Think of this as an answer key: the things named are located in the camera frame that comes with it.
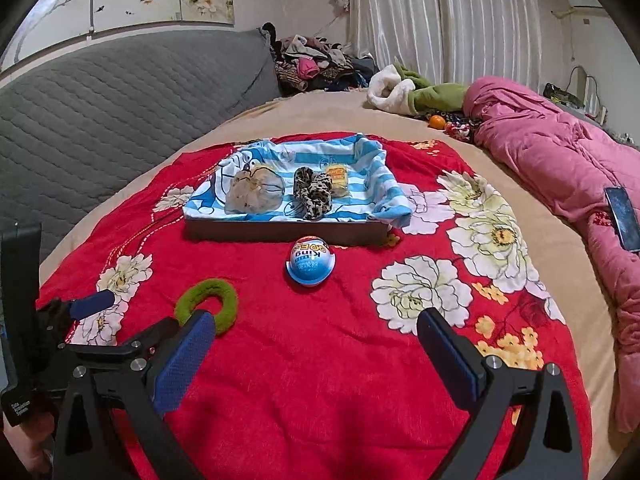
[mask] striped curtain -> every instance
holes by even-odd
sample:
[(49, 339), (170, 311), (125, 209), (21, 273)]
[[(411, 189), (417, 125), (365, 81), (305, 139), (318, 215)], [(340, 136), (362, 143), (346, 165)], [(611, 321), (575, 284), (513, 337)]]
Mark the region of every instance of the striped curtain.
[(539, 89), (537, 0), (351, 0), (350, 41), (434, 83), (499, 75)]

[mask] pink garment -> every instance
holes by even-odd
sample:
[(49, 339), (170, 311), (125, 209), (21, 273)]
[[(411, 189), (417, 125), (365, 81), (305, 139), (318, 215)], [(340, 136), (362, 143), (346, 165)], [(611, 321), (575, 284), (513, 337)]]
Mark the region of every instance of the pink garment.
[(298, 58), (298, 75), (300, 79), (313, 79), (320, 73), (318, 63), (306, 57)]
[(633, 431), (640, 424), (640, 258), (622, 248), (602, 218), (608, 216), (604, 188), (610, 186), (625, 187), (640, 213), (640, 152), (500, 77), (473, 83), (464, 111), (485, 121), (476, 145), (507, 164), (537, 199), (585, 238), (618, 306), (616, 422), (620, 431)]

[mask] orange fruit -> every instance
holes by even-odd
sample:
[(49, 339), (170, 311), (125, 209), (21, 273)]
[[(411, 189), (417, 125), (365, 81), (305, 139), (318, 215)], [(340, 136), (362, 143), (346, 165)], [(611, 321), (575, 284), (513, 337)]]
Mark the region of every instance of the orange fruit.
[(432, 115), (431, 119), (429, 119), (430, 128), (435, 128), (436, 130), (444, 130), (445, 126), (447, 126), (447, 121), (445, 121), (444, 117), (441, 115)]

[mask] headboard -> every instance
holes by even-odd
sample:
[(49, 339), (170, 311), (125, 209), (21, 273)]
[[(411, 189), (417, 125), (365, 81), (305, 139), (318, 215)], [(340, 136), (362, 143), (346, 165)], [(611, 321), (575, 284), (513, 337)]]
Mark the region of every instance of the headboard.
[(258, 29), (154, 32), (50, 60), (0, 89), (0, 224), (41, 221), (44, 259), (131, 180), (279, 95)]

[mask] red floral blanket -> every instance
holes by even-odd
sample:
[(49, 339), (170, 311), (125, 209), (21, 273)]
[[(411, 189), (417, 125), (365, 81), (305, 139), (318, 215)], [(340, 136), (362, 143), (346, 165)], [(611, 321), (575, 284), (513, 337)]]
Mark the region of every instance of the red floral blanket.
[[(183, 154), (105, 216), (42, 287), (41, 302), (110, 288), (115, 305), (70, 339), (114, 344), (171, 316), (180, 295), (206, 278), (235, 286), (236, 324), (166, 417), (206, 478), (428, 478), (468, 415), (415, 336), (427, 306), (483, 354), (520, 368), (562, 367), (586, 471), (590, 407), (571, 335), (511, 208), (446, 144), (378, 140), (414, 208), (411, 225), (385, 247), (334, 247), (334, 272), (318, 288), (288, 278), (290, 244), (183, 238), (181, 206), (235, 149), (225, 144)], [(219, 308), (215, 300), (201, 307)], [(508, 413), (481, 478), (494, 478), (517, 416)], [(140, 474), (153, 478), (124, 433)]]

